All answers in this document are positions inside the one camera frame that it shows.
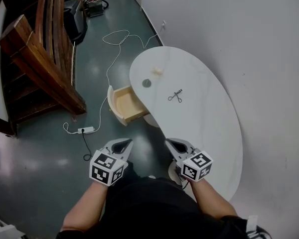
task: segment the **black shirt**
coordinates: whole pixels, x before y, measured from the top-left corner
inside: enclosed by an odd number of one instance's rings
[[[247,239],[246,220],[203,214],[197,203],[168,180],[143,178],[119,188],[109,188],[105,214],[100,222],[83,233],[63,231],[57,238],[103,238],[119,236],[204,239]]]

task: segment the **table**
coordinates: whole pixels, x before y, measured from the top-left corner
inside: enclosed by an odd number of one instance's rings
[[[154,73],[157,69],[162,75]],[[142,85],[145,79],[149,88]],[[156,47],[134,60],[130,81],[166,138],[187,140],[214,159],[206,180],[230,200],[240,182],[242,137],[234,106],[215,75],[188,52]],[[169,101],[180,89],[182,102]],[[190,186],[185,191],[193,197]]]

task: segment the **forearm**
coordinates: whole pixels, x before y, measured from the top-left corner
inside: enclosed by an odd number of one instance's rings
[[[234,207],[219,195],[205,179],[199,182],[191,182],[191,186],[203,213],[217,219],[227,215],[237,216]]]
[[[85,232],[99,220],[108,187],[93,182],[81,199],[66,215],[61,231],[81,230]]]

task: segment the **white curved wall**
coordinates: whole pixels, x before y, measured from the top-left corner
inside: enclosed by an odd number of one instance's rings
[[[142,0],[163,43],[227,90],[244,141],[232,203],[274,238],[299,239],[299,0]]]

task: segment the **open drawer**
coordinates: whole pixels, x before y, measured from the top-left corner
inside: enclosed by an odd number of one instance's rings
[[[131,86],[115,91],[109,86],[108,102],[112,112],[123,125],[149,114]]]

